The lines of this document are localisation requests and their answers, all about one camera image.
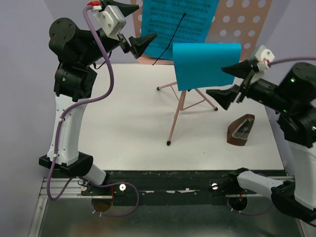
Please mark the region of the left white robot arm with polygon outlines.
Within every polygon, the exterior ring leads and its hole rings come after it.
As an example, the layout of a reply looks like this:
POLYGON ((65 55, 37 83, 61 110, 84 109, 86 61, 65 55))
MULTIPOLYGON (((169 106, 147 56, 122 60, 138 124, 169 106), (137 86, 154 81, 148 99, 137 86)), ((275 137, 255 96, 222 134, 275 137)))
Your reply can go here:
POLYGON ((40 157, 39 164, 90 181, 99 195, 109 191, 106 172, 94 164, 91 155, 78 149, 83 114, 87 104, 93 102, 91 94, 97 77, 91 65, 104 58, 111 67, 108 54, 118 47, 135 58, 144 53, 156 34, 126 39, 121 33, 126 17, 138 9, 136 4, 96 0, 83 13, 94 13, 98 30, 82 30, 69 18, 55 20, 49 29, 49 48, 59 61, 54 83, 56 118, 49 151, 40 157))

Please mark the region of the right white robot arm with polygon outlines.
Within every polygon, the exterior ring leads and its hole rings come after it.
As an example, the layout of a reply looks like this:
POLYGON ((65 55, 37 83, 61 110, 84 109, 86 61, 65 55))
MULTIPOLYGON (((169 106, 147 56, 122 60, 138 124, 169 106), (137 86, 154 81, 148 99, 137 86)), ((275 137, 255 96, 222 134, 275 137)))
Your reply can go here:
POLYGON ((245 60, 222 71, 242 79, 240 85, 226 90, 208 89, 223 109, 244 98, 256 101, 278 114, 277 123, 296 156, 294 181, 281 181, 258 175, 247 168, 229 174, 220 186, 234 194, 250 190, 269 198, 278 211, 314 225, 316 221, 316 67, 313 57, 294 57, 293 66, 279 85, 259 78, 261 62, 245 60))

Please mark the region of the brown wooden metronome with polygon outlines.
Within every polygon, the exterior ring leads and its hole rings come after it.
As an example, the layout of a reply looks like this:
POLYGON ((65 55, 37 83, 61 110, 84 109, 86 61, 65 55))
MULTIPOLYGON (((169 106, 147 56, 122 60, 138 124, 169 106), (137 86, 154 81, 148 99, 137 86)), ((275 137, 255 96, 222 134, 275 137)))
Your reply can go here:
POLYGON ((227 143, 234 146, 245 146, 255 122, 255 116, 245 114, 233 121, 227 129, 227 143))

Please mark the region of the blue printed sheet music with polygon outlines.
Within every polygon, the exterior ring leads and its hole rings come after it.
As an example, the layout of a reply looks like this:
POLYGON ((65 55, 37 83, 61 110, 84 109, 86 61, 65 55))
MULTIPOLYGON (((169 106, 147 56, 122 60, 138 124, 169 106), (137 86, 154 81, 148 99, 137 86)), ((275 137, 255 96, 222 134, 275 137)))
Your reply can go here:
POLYGON ((145 0, 141 35, 157 34, 145 55, 172 60, 174 43, 205 42, 218 3, 217 0, 145 0))

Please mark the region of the clear plastic metronome cover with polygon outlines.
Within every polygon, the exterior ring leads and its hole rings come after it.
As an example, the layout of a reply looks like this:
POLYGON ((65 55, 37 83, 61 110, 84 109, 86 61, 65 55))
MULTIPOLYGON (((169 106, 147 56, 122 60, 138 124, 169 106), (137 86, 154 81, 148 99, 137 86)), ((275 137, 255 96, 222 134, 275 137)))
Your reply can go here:
POLYGON ((254 125, 253 118, 245 118, 233 131, 232 137, 241 139, 241 140, 247 140, 253 125, 254 125))

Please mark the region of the pink music stand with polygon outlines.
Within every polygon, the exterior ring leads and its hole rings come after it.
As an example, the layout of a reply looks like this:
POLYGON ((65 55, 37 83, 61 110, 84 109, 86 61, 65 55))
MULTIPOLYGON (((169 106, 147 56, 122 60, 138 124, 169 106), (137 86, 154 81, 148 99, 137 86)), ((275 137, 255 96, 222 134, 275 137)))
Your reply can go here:
MULTIPOLYGON (((144 0, 137 0, 135 4, 139 9, 133 14, 136 36, 141 35, 142 5, 144 0)), ((272 2, 270 0, 218 0, 218 6, 209 28, 208 35, 203 43, 239 43, 241 45, 240 60, 248 58, 257 45, 257 40, 268 16, 272 2)), ((150 65, 172 65, 173 60, 152 58, 145 53, 139 58, 142 64, 150 65)), ((202 89, 195 88, 179 91, 177 80, 169 83, 178 105, 176 112, 185 110, 185 99, 189 91, 201 93, 202 89)))

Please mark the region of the blue paper sheet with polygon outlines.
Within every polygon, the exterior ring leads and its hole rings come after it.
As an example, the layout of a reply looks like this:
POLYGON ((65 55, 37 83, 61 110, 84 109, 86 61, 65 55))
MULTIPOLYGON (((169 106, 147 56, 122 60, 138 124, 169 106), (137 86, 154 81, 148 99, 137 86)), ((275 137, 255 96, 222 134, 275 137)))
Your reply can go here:
POLYGON ((174 43, 173 62, 179 91, 231 85, 222 68, 240 60, 239 43, 174 43))

